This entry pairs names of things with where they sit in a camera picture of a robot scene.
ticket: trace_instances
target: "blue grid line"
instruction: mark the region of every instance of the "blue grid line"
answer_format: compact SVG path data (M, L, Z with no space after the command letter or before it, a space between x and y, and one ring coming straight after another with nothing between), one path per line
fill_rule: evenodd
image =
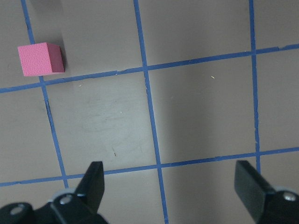
M254 5L253 0L249 0L249 18L250 18L250 42L251 42L251 64L252 64L252 85L253 85L253 107L254 107L254 128L256 139L256 169L261 173L260 161L260 137L258 133L258 95L257 95L257 72L256 72L256 37L254 30Z
M142 66L144 69L143 72L144 72L146 93L147 93L148 105L149 105L150 124L151 124L151 129L152 129L152 134L153 134L156 162L158 165L157 172L158 172L158 179L159 179L159 186L160 186L160 194L161 194L164 222L165 222L165 224L168 224L168 213L167 213L166 197L165 197L165 190L164 190L163 174L162 174L161 167L159 167L159 165L161 165L161 160L160 160L159 145L158 145L158 140L157 140L155 116L154 116L154 109L153 109L153 103L152 103L152 97L151 97L151 91L150 91L150 78L149 78L149 72L147 70L145 45L144 45L144 39L143 39L141 16L140 16L138 0L134 0L134 9L135 9L135 16L136 16L139 44L140 44Z
M267 156L267 155L275 155L275 154L281 154L281 153L292 153L292 152L299 152L299 147L268 150L268 151L260 152L259 154L260 154L260 156ZM120 173L143 171L143 170L149 170L149 169L157 169L158 167L161 167L161 168L179 167L179 166L186 166L186 165L192 165L192 164L198 164L198 163L207 163L207 162L216 162L216 161L224 161L224 160L234 160L234 159L246 159L249 157L256 157L256 153L254 152L254 153L244 153L244 154L235 154L235 155L224 155L224 156L217 156L217 157L197 159L197 160L162 163L161 165L149 165L149 166L142 166L142 167L107 170L104 172L104 174L105 175L120 174ZM74 175L66 175L65 178L69 180L69 179L82 178L83 176L84 176L84 174L74 174ZM38 179L32 179L32 180L3 182L3 183L0 183L0 187L12 186L12 185L16 185L16 184L30 184L30 183L59 181L59 180L63 180L63 177L55 176L55 177L38 178Z
M19 85L19 86L13 86L13 87L8 87L8 88L0 88L0 93L27 90L27 89L33 89L36 87L41 87L41 83L32 83L32 84Z
M292 49L299 49L299 44L287 45L283 48L272 47L272 48L257 49L255 54L256 55L266 54L266 53L279 52L279 51L292 50ZM252 55L254 55L254 53L252 53L251 51L245 51L245 52L238 52L238 53L231 53L231 54L224 54L224 55L215 55L215 56L209 56L209 57L195 58L195 59L185 60L185 61L148 65L146 68L147 68L147 70L157 70L157 69L165 69L165 68L184 66L184 65L189 65L189 64L212 62L212 61L224 60L224 59L230 59L230 58L246 57L246 56L252 56ZM80 81L80 80L84 80L86 78L100 78L100 77L124 75L124 74L128 74L128 73L140 72L143 70L144 70L143 67L137 67L137 68L126 69L123 71L106 71L106 72L99 72L99 73L87 74L87 75L81 75L81 76L52 79L49 81L45 81L44 83L45 83L45 85L53 85L53 84L67 83L67 82L72 82L72 81ZM0 93L32 89L32 88L36 88L36 87L40 87L40 86L41 86L40 83L33 83L33 84L26 84L26 85L20 85L20 86L7 87L7 88L0 88Z
M25 16L25 22L26 22L26 25L27 25L28 37L29 37L29 40L30 40L30 44L34 44L35 40L34 40L32 28L31 28L31 23L30 23L30 18L29 18L29 14L28 14L26 1L21 0L21 4L22 4L22 8L23 8L23 13L24 13L24 16ZM39 82L41 84L41 88L42 88L42 91L43 91L43 98L44 98L46 109L47 109L47 114L48 114L48 118L49 118L49 122L50 122L51 132L52 132L52 138L53 138L53 141L54 141L55 151L56 151L56 154L57 154L57 159L58 159L58 162L59 162L61 175L62 175L62 178L63 178L63 181L64 181L64 187L68 188L69 185L68 185L67 179L65 177L64 164L63 164L62 156L61 156L61 153L60 153L59 143L58 143L58 139L57 139L57 135L56 135L55 127L54 127L54 122L53 122L53 118L52 118L52 114L51 114L51 110L50 110L48 93L47 93L47 89L46 89L46 85L44 83L43 77L39 77Z

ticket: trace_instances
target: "pink cube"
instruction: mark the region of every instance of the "pink cube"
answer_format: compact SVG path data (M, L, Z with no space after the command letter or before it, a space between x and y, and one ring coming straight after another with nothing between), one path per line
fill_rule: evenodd
M37 43L18 47L24 76L45 76L64 73L58 45Z

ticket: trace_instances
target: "pink block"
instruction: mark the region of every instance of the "pink block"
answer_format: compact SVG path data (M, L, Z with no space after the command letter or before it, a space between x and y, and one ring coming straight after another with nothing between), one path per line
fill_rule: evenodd
M60 48L51 43L18 47L24 76L45 76L64 73Z

